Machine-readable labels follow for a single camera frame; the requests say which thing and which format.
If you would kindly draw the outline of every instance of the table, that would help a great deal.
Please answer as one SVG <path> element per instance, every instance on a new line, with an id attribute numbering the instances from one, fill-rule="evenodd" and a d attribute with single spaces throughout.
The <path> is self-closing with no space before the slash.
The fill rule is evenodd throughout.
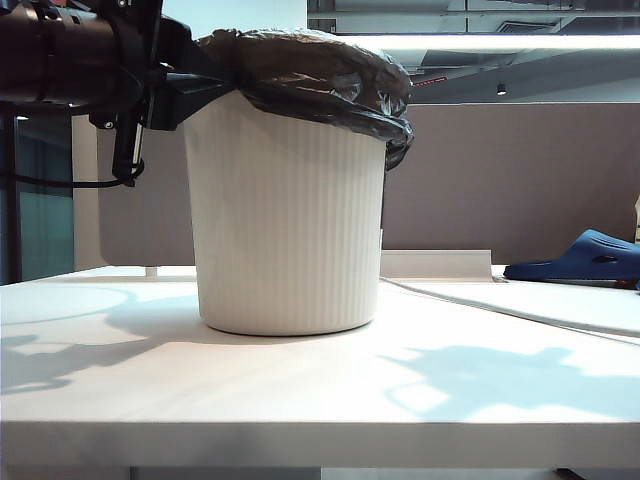
<path id="1" fill-rule="evenodd" d="M 640 467 L 632 342 L 387 284 L 366 327 L 238 336 L 199 319 L 190 269 L 107 267 L 0 302 L 11 465 Z"/>

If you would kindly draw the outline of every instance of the ceiling light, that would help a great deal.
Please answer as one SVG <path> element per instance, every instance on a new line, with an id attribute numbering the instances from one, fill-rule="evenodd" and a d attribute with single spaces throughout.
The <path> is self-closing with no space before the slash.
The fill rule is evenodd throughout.
<path id="1" fill-rule="evenodd" d="M 346 43 L 370 50 L 633 50 L 640 35 L 342 35 Z"/>

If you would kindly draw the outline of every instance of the plastic bag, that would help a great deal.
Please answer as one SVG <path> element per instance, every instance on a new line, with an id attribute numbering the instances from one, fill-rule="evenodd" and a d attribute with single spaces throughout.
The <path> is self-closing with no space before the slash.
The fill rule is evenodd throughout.
<path id="1" fill-rule="evenodd" d="M 387 170 L 413 141 L 411 80 L 388 55 L 312 30 L 216 30 L 198 42 L 256 108 L 386 142 Z"/>

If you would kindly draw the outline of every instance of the ribbed trash can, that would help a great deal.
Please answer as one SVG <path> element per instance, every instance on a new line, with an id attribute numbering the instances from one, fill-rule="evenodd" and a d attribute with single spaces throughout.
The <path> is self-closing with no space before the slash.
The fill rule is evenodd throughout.
<path id="1" fill-rule="evenodd" d="M 385 143 L 258 110 L 238 91 L 185 125 L 200 315 L 310 335 L 376 311 Z"/>

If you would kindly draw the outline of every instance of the slipper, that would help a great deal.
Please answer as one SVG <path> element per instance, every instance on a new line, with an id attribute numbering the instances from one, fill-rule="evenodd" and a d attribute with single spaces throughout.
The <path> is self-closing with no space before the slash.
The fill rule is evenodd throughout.
<path id="1" fill-rule="evenodd" d="M 504 276 L 512 280 L 638 280 L 640 245 L 587 230 L 561 257 L 509 265 Z"/>

